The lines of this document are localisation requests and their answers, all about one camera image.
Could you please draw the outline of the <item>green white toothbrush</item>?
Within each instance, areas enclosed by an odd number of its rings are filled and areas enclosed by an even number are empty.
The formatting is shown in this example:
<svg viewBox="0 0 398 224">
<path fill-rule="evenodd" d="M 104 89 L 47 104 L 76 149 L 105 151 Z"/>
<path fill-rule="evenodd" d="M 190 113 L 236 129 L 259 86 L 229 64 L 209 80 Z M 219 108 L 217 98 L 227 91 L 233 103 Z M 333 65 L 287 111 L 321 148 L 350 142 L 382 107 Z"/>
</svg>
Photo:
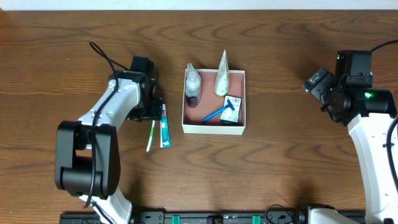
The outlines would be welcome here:
<svg viewBox="0 0 398 224">
<path fill-rule="evenodd" d="M 156 124 L 156 120 L 152 120 L 151 129 L 150 129 L 150 135 L 149 135 L 149 140 L 148 140 L 147 147 L 146 147 L 146 152 L 149 152 L 150 149 L 151 149 L 151 147 L 152 147 L 155 124 Z"/>
</svg>

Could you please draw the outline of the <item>teal white toothpaste tube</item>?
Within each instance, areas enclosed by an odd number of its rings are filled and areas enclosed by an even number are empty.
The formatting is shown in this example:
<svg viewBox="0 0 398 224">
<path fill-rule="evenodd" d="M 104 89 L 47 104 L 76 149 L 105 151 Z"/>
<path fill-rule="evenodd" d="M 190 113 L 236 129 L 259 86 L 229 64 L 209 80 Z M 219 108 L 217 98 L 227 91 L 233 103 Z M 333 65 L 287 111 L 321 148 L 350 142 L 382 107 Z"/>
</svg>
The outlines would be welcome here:
<svg viewBox="0 0 398 224">
<path fill-rule="evenodd" d="M 172 147 L 169 133 L 169 123 L 167 119 L 167 109 L 165 104 L 162 105 L 162 115 L 160 120 L 160 147 Z"/>
</svg>

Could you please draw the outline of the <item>clear spray bottle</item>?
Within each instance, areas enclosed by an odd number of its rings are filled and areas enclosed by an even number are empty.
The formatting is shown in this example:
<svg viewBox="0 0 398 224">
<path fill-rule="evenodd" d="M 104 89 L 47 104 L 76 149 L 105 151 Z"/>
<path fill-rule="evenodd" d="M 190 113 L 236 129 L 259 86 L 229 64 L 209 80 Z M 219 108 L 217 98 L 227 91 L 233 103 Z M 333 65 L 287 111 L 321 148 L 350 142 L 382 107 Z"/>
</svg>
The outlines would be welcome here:
<svg viewBox="0 0 398 224">
<path fill-rule="evenodd" d="M 201 76 L 191 63 L 187 64 L 185 96 L 187 105 L 191 108 L 197 107 L 201 100 Z"/>
</svg>

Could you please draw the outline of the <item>white cosmetic tube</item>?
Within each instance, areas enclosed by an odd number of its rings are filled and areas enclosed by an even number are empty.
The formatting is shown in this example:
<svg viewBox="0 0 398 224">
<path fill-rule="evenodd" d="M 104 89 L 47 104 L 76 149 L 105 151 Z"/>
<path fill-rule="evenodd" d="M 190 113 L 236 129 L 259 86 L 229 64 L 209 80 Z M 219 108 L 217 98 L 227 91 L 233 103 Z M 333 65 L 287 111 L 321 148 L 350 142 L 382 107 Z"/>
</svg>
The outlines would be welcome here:
<svg viewBox="0 0 398 224">
<path fill-rule="evenodd" d="M 225 96 L 229 90 L 229 65 L 226 50 L 224 50 L 223 55 L 220 60 L 220 65 L 218 68 L 214 91 L 218 96 Z"/>
</svg>

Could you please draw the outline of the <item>blue disposable razor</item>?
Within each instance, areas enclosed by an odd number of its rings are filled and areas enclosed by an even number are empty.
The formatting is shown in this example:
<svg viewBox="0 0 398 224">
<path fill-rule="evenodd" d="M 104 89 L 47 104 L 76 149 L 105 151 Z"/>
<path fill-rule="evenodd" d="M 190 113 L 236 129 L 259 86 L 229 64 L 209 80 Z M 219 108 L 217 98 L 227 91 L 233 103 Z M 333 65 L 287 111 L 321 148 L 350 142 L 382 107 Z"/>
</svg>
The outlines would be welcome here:
<svg viewBox="0 0 398 224">
<path fill-rule="evenodd" d="M 213 112 L 212 114 L 209 114 L 208 116 L 206 116 L 205 118 L 202 119 L 202 122 L 205 123 L 205 122 L 209 121 L 210 119 L 214 118 L 218 114 L 221 114 L 224 110 L 226 110 L 228 108 L 231 109 L 232 111 L 234 111 L 234 106 L 229 98 L 227 99 L 226 106 L 218 109 L 217 111 Z"/>
</svg>

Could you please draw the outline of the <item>green white soap box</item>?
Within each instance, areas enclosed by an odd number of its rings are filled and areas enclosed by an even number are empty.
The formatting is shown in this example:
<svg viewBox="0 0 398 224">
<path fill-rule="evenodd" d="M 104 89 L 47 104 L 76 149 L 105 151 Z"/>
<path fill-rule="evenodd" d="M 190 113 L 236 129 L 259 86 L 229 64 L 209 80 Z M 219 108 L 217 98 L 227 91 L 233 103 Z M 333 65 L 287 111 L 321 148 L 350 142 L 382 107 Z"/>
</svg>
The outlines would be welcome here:
<svg viewBox="0 0 398 224">
<path fill-rule="evenodd" d="M 232 103 L 234 109 L 225 109 L 220 116 L 220 121 L 223 123 L 237 124 L 239 122 L 242 99 L 233 96 L 226 96 L 224 99 L 224 105 L 227 106 L 228 102 Z"/>
</svg>

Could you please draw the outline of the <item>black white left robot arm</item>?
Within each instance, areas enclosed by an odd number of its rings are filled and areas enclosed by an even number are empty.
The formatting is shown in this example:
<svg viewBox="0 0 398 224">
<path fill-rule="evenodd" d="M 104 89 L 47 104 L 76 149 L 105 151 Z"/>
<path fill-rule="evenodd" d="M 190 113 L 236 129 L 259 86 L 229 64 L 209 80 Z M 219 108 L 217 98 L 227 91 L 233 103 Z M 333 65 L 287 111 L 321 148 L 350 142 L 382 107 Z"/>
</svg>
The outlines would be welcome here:
<svg viewBox="0 0 398 224">
<path fill-rule="evenodd" d="M 119 188 L 118 131 L 126 120 L 160 118 L 162 100 L 154 96 L 157 69 L 116 71 L 95 105 L 76 121 L 57 128 L 55 185 L 86 206 L 101 223 L 133 223 L 133 204 Z"/>
</svg>

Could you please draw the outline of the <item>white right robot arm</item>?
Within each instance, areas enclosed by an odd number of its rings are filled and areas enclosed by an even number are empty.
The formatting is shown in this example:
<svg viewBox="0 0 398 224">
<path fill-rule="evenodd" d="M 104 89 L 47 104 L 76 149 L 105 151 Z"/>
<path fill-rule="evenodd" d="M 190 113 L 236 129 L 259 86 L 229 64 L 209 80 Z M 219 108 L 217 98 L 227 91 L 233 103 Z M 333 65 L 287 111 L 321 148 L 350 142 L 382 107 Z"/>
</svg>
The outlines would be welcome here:
<svg viewBox="0 0 398 224">
<path fill-rule="evenodd" d="M 397 110 L 386 89 L 345 87 L 325 68 L 304 84 L 334 123 L 348 128 L 366 197 L 366 223 L 397 223 Z"/>
</svg>

